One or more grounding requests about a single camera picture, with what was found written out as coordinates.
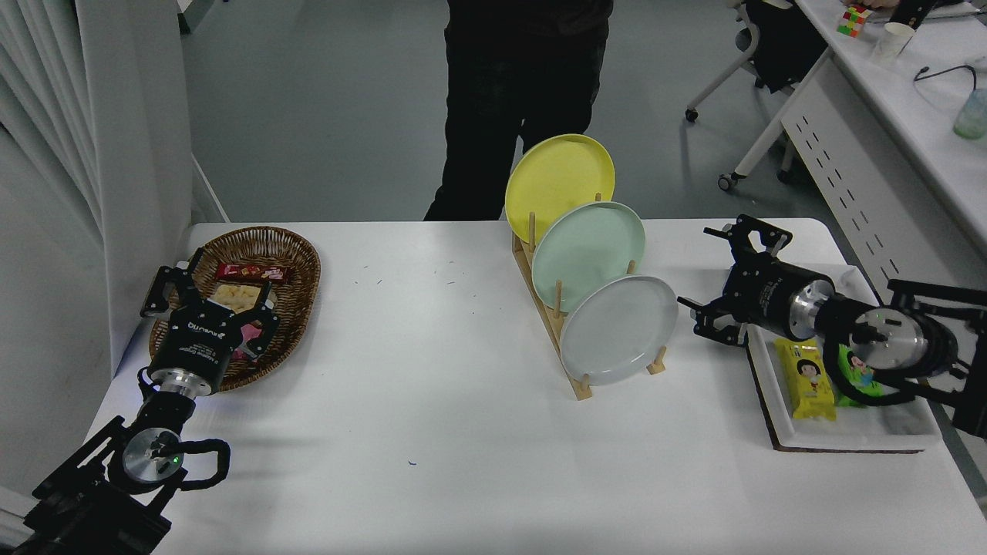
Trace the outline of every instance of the yellow plate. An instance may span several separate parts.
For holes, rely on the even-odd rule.
[[[614,195],[614,162],[603,145],[580,134],[543,140],[517,163],[507,182],[507,222],[528,242],[528,218],[535,212],[535,244],[559,216],[571,209]]]

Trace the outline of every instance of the paper cup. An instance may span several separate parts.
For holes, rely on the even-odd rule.
[[[871,53],[871,61],[877,65],[890,65],[898,57],[905,44],[915,37],[915,30],[901,23],[884,24],[884,32]]]

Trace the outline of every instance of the white curtain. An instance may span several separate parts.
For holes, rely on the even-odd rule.
[[[176,12],[0,0],[0,486],[13,491],[80,444],[190,224]]]

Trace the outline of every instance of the white table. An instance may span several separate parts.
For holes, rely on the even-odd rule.
[[[719,295],[727,220],[650,220],[639,273]],[[825,227],[793,263],[842,263]],[[575,401],[503,222],[292,223],[323,264],[308,332],[276,372],[197,400],[229,478],[178,493],[156,553],[982,554],[987,523],[946,448],[774,451],[744,351],[692,333]],[[238,226],[203,224],[193,247]],[[133,418],[146,334],[94,422]],[[187,459],[192,476],[212,460]]]
[[[931,72],[987,54],[972,19],[927,21],[889,68],[868,60],[881,25],[836,31],[839,0],[797,0],[829,48],[775,115],[736,172],[746,175],[778,135],[793,141],[878,294],[889,278],[987,288],[987,139],[952,121],[972,80]]]

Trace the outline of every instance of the light blue plate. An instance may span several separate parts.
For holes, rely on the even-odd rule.
[[[566,318],[559,351],[572,379],[590,385],[647,367],[675,330],[675,293],[652,276],[618,277],[592,292]]]

